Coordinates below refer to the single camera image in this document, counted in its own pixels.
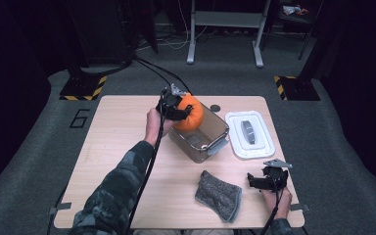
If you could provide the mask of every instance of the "white tray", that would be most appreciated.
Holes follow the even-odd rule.
[[[273,141],[259,112],[246,111],[228,113],[225,115],[225,121],[230,127],[228,135],[234,154],[238,158],[242,160],[260,159],[271,157],[274,154],[275,148]],[[255,143],[253,143],[253,141],[250,143],[249,140],[246,139],[242,121],[249,121],[252,125],[253,133],[256,137]]]

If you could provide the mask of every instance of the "white metal stand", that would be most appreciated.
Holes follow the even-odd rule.
[[[205,12],[195,11],[195,0],[192,0],[191,7],[191,41],[189,45],[187,63],[194,64],[195,56],[195,26],[235,26],[258,28],[258,36],[253,41],[253,50],[255,52],[256,66],[263,68],[263,60],[260,52],[260,41],[263,34],[264,25],[267,18],[268,7],[271,0],[266,0],[262,13],[231,13],[231,12]]]

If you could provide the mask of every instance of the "table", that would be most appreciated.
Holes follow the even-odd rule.
[[[195,26],[211,25],[211,26],[236,26],[258,28],[258,36],[253,41],[252,46],[255,52],[256,66],[263,68],[263,60],[261,58],[260,42],[263,34],[264,25],[267,18],[268,8],[271,0],[265,0],[264,10],[262,13],[233,13],[233,12],[208,12],[196,11],[195,0],[192,0],[191,6],[191,40],[188,50],[188,64],[194,64],[195,57]]]
[[[264,200],[256,188],[250,188],[247,173],[263,177],[264,161],[284,161],[282,149],[264,98],[258,96],[197,96],[207,107],[219,105],[217,114],[224,118],[228,112],[258,111],[271,134],[276,152],[269,159],[242,161],[235,157],[231,144],[202,164],[186,156],[168,136],[165,136],[148,184],[134,216],[132,229],[189,228],[256,228],[264,227],[269,217]],[[82,210],[86,199],[112,170],[123,155],[145,134],[146,114],[158,103],[159,96],[104,96],[96,111],[76,166],[70,178],[62,204],[71,203],[69,210],[58,211],[54,225],[70,228],[76,212]],[[201,172],[242,187],[242,202],[234,223],[221,222],[218,215],[194,198]],[[292,204],[299,202],[292,182],[288,187],[294,195]],[[291,211],[288,220],[293,227],[305,223],[302,211]]]

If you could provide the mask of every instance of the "gray carpet floor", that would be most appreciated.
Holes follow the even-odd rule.
[[[376,178],[362,164],[343,135],[340,121],[319,80],[312,81],[321,101],[282,101],[273,76],[299,75],[302,41],[274,35],[255,65],[252,37],[209,37],[197,43],[195,64],[187,65],[188,45],[160,45],[137,55],[180,76],[194,95],[262,96],[266,99],[300,201],[309,234],[376,234]],[[109,69],[92,68],[94,71]],[[68,184],[91,120],[104,95],[159,95],[166,86],[156,74],[133,62],[109,75],[95,101],[62,101],[69,75],[49,77],[52,93],[41,116],[0,175],[0,234],[46,234],[53,207]],[[170,81],[182,87],[176,80]],[[69,128],[78,110],[83,128]],[[296,234],[304,234],[300,228]],[[51,234],[66,234],[51,227]]]

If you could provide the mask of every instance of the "person's hand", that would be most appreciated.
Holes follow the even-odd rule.
[[[150,143],[152,146],[155,147],[155,144],[157,143],[158,139],[158,133],[160,131],[161,126],[161,115],[158,113],[158,111],[155,108],[152,108],[147,114],[146,114],[146,133],[145,138],[143,140]],[[174,121],[166,119],[164,121],[164,132],[163,137],[167,135],[170,128],[173,126]]]
[[[267,209],[272,212],[274,207],[276,206],[276,193],[268,191],[268,190],[260,190],[263,194],[265,204]],[[279,197],[282,195],[282,190],[279,190]],[[274,216],[276,218],[287,218],[289,210],[291,209],[292,203],[292,194],[287,187],[283,188],[283,195],[280,199],[280,203],[278,206],[277,214]]]

